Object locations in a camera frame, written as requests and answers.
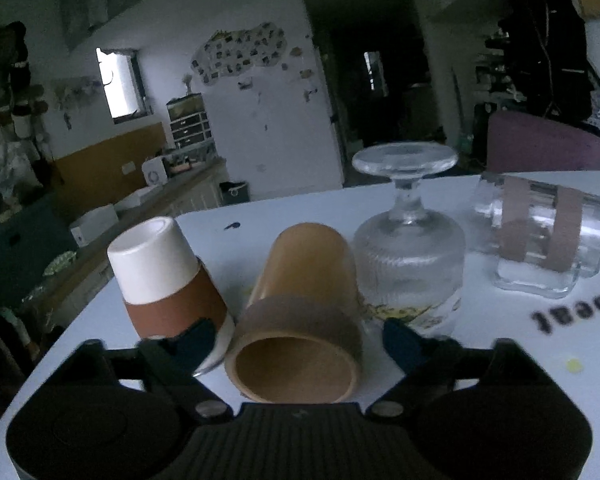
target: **purple chair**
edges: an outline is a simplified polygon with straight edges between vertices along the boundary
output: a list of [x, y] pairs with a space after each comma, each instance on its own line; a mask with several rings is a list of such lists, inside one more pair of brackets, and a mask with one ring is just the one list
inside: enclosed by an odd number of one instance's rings
[[489, 120], [487, 170], [600, 170], [600, 138], [533, 115], [496, 112]]

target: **cup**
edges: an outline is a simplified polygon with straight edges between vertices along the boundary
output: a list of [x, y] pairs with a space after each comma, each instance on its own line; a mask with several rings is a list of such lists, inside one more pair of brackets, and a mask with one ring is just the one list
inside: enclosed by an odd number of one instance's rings
[[13, 128], [19, 139], [29, 139], [31, 136], [31, 115], [13, 115]]
[[218, 365], [234, 322], [202, 261], [173, 218], [157, 217], [118, 236], [107, 250], [126, 311], [141, 338], [172, 338], [210, 319], [216, 344], [194, 375]]
[[355, 263], [334, 229], [298, 224], [274, 242], [224, 367], [259, 402], [340, 402], [362, 369]]
[[473, 250], [493, 255], [493, 282], [563, 298], [600, 271], [600, 197], [485, 173], [472, 201]]

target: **table surface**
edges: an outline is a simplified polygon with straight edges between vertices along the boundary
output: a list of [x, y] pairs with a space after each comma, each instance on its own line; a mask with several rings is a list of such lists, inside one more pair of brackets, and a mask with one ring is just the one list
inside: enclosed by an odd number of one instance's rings
[[[600, 172], [531, 173], [529, 178], [563, 184], [600, 195]], [[425, 180], [425, 206], [453, 212], [466, 206], [477, 184], [476, 176]], [[228, 206], [182, 215], [178, 218], [193, 250], [202, 258], [232, 314], [239, 314], [269, 248], [285, 228], [298, 222], [321, 222], [351, 240], [365, 219], [389, 209], [395, 197], [392, 184], [365, 186]], [[237, 229], [224, 230], [240, 222]], [[588, 418], [594, 443], [581, 479], [600, 480], [600, 312], [591, 319], [574, 316], [574, 323], [559, 326], [551, 335], [538, 330], [534, 312], [553, 306], [574, 306], [600, 295], [600, 273], [580, 280], [574, 291], [560, 301], [521, 292], [499, 290], [488, 282], [484, 256], [469, 254], [462, 291], [462, 316], [453, 337], [465, 346], [490, 348], [493, 341], [509, 337], [518, 341], [571, 397]], [[126, 315], [115, 280], [107, 285], [62, 334], [14, 398], [0, 421], [0, 479], [17, 479], [8, 458], [5, 433], [13, 415], [67, 356], [85, 339], [99, 338], [108, 348], [131, 348], [138, 336]], [[402, 377], [384, 354], [379, 339], [366, 334], [362, 384], [353, 400], [366, 408]], [[567, 361], [577, 358], [584, 369], [567, 370]], [[237, 411], [244, 398], [218, 367], [201, 378], [211, 390]]]

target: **ceramic cup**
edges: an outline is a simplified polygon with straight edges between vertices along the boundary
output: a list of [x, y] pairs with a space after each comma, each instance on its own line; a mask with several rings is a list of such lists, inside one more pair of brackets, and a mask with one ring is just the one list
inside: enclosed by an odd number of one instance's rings
[[222, 361], [233, 319], [173, 218], [152, 218], [132, 227], [112, 241], [107, 254], [141, 338], [175, 337], [208, 318], [216, 327], [216, 345], [195, 375]]
[[252, 400], [339, 402], [358, 386], [362, 337], [355, 265], [342, 236], [298, 224], [270, 250], [224, 367]]

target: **kitchen counter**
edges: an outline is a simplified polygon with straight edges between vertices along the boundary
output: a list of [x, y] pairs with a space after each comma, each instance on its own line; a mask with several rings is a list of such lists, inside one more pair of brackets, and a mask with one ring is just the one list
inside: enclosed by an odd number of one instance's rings
[[[225, 180], [224, 159], [217, 158], [205, 167], [177, 175], [162, 187], [160, 193], [147, 202], [120, 214], [119, 222], [88, 246], [79, 249], [75, 263], [47, 279], [44, 283], [45, 290], [24, 308], [35, 308], [41, 320], [48, 319], [91, 273], [107, 262], [107, 247], [114, 238], [133, 225], [154, 216], [165, 214], [176, 216], [178, 212], [171, 210], [171, 205], [197, 185], [213, 177], [217, 177], [217, 182]], [[217, 193], [218, 205], [220, 205], [219, 190]]]

